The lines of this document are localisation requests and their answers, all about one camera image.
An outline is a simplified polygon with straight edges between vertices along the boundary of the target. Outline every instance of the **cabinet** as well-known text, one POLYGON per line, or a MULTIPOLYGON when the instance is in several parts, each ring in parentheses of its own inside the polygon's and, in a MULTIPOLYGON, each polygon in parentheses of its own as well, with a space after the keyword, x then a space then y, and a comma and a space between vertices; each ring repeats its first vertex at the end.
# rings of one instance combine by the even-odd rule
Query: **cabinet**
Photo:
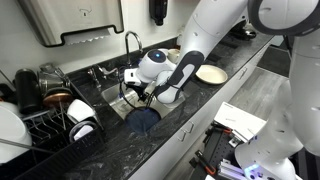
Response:
MULTIPOLYGON (((259 54, 251 61, 260 58, 259 54)), ((213 121, 223 101, 228 102, 250 77, 255 65, 243 66, 196 114, 194 114, 130 179, 161 180, 213 121)))

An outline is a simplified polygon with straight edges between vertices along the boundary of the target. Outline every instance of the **wall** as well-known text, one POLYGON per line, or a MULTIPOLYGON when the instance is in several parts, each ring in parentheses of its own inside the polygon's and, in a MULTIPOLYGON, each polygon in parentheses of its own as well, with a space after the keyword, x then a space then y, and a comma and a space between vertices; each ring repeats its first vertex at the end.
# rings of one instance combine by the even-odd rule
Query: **wall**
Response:
MULTIPOLYGON (((168 0, 163 26, 149 17, 149 0, 121 0, 125 32, 135 31, 143 46, 177 36, 199 0, 168 0)), ((115 34, 90 43, 45 48, 40 45, 15 0, 0 0, 0 69, 10 79, 20 68, 38 70, 40 64, 53 62, 64 72, 71 72, 125 54, 125 33, 115 34)), ((138 48, 130 37, 130 51, 138 48)))

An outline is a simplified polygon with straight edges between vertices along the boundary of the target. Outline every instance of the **faucet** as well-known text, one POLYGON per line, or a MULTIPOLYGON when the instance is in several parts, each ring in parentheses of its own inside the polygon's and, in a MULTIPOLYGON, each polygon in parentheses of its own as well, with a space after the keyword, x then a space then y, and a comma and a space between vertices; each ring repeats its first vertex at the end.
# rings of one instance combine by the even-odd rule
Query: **faucet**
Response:
POLYGON ((141 54, 143 53, 143 49, 142 49, 141 40, 140 40, 138 34, 133 32, 133 31, 128 31, 126 33, 125 40, 126 40, 126 50, 127 50, 127 64, 129 65, 129 67, 131 67, 131 60, 130 60, 130 57, 129 57, 129 43, 128 43, 129 34, 132 34, 137 39, 137 42, 138 42, 138 45, 139 45, 139 51, 140 51, 141 54))
POLYGON ((94 70, 94 67, 97 67, 99 69, 99 71, 102 73, 102 77, 103 79, 107 79, 107 76, 112 74, 112 73, 116 73, 116 76, 118 76, 118 68, 114 68, 111 71, 107 71, 106 68, 99 66, 98 64, 94 64, 91 66, 90 69, 88 69, 88 74, 92 77, 93 81, 96 83, 97 88, 101 87, 101 84, 97 78, 96 72, 94 70))
POLYGON ((93 81, 94 81, 95 84, 96 84, 96 87, 97 87, 97 88, 100 88, 100 87, 101 87, 101 84, 100 84, 100 82, 99 82, 99 80, 98 80, 98 78, 97 78, 97 75, 96 75, 96 73, 95 73, 95 71, 94 71, 93 66, 92 66, 90 69, 88 69, 88 74, 92 77, 93 81))

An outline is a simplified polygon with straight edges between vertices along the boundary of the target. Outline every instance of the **stainless steel sink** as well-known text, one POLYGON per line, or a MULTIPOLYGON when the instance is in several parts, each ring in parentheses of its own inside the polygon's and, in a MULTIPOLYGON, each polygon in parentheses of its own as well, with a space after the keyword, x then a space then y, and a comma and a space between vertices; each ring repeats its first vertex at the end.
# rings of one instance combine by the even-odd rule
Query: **stainless steel sink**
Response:
MULTIPOLYGON (((123 98, 119 98, 119 86, 120 84, 117 84, 115 86, 112 86, 109 89, 104 90, 101 95, 103 99, 108 102, 108 104, 119 114, 119 116, 122 119, 125 119, 126 115, 133 109, 123 98)), ((152 91, 155 88, 155 83, 149 84, 149 86, 146 88, 146 92, 149 94, 152 93, 152 91)), ((132 89, 125 88, 125 85, 122 84, 123 93, 126 97, 126 99, 135 107, 141 107, 146 106, 146 102, 138 101, 138 95, 135 91, 132 89)), ((185 98, 189 97, 193 92, 195 92, 198 89, 198 86, 194 84, 193 82, 189 82, 185 87, 184 91, 180 93, 180 97, 177 101, 171 104, 162 104, 160 103, 155 97, 152 99, 152 102, 150 104, 150 107, 157 110, 161 116, 161 118, 164 118, 169 112, 174 110, 177 106, 179 106, 185 98)))

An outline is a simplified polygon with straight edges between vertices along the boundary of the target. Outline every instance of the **countertop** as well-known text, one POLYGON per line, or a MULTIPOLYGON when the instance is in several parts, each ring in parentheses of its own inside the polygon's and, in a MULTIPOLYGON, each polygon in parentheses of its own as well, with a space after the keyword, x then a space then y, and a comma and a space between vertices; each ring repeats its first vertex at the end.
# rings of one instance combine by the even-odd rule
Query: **countertop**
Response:
MULTIPOLYGON (((204 64, 215 65, 223 69, 231 78, 245 65, 272 36, 257 32, 257 37, 242 41, 226 36, 207 57, 204 64)), ((155 48, 172 48, 174 40, 144 48, 144 52, 155 48)), ((110 70, 125 62, 125 56, 105 61, 100 66, 110 70)), ((88 67, 68 74, 72 84, 85 100, 92 105, 104 127, 104 147, 88 157, 76 167, 69 170, 63 179, 128 179, 145 161, 161 146, 214 94, 222 85, 208 85, 192 77, 191 81, 198 87, 196 93, 171 111, 150 131, 141 136, 134 133, 120 116, 104 101, 101 92, 117 84, 115 77, 106 80, 99 77, 101 89, 95 87, 87 74, 88 67)))

